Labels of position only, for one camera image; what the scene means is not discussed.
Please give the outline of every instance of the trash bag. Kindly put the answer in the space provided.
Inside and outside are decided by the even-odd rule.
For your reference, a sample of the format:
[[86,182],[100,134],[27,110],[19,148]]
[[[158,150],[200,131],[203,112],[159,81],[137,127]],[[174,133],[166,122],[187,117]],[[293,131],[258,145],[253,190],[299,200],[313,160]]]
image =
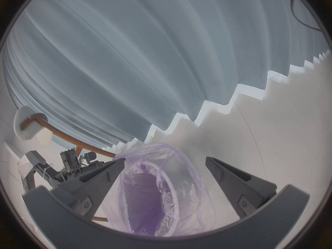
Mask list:
[[183,236],[212,229],[215,210],[197,169],[179,149],[152,143],[125,158],[102,209],[111,228],[144,236]]

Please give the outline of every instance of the purple plastic bag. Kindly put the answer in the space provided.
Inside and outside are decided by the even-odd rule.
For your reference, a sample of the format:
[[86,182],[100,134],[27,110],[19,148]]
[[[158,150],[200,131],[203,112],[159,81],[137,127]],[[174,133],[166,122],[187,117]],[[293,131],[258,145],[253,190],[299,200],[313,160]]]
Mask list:
[[215,210],[205,183],[179,149],[152,143],[125,158],[102,209],[115,230],[144,236],[182,236],[212,229]]

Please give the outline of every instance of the curtain fold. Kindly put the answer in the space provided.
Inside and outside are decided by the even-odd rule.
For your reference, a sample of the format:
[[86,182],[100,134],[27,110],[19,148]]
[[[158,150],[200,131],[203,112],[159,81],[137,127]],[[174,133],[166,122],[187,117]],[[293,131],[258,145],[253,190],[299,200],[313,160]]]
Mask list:
[[[316,25],[305,6],[294,10]],[[327,50],[290,0],[32,0],[2,54],[17,105],[96,147],[133,138],[205,100],[226,105],[237,84],[265,89]]]

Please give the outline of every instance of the wooden frame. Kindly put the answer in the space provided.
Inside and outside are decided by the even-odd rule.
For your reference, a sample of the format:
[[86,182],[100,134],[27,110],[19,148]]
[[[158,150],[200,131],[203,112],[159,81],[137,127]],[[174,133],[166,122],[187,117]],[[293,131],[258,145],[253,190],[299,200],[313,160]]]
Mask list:
[[48,119],[46,117],[45,114],[42,113],[37,113],[37,114],[33,114],[31,116],[29,116],[28,118],[26,118],[21,124],[20,124],[20,128],[22,130],[24,130],[25,128],[27,128],[32,122],[36,121],[37,123],[39,123],[41,126],[47,128],[48,130],[50,130],[53,134],[57,135],[58,137],[74,144],[77,145],[76,147],[76,154],[79,156],[82,149],[85,148],[87,150],[93,151],[95,153],[104,155],[106,157],[110,157],[110,158],[114,158],[115,154],[102,150],[100,148],[91,146],[87,143],[84,143],[78,139],[73,138],[72,136],[69,136],[67,134],[65,134],[64,132],[60,131],[59,129],[55,128],[54,126],[50,125],[48,123]]

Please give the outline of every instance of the cable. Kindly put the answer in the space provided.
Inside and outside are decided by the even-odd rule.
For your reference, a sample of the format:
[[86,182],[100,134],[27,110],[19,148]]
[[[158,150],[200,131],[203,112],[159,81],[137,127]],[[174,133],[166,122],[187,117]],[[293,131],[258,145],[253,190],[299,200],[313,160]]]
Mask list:
[[306,27],[308,27],[308,28],[310,28],[310,29],[313,29],[313,30],[315,30],[315,31],[320,31],[321,32],[321,30],[319,29],[319,28],[317,28],[317,27],[312,27],[312,26],[309,26],[308,24],[306,24],[306,23],[303,23],[301,20],[299,20],[298,18],[297,18],[297,16],[295,15],[295,13],[294,13],[294,1],[295,0],[290,0],[291,1],[291,12],[292,12],[292,14],[293,14],[293,17],[299,22],[299,23],[301,23],[302,25],[304,25],[304,26],[306,26]]

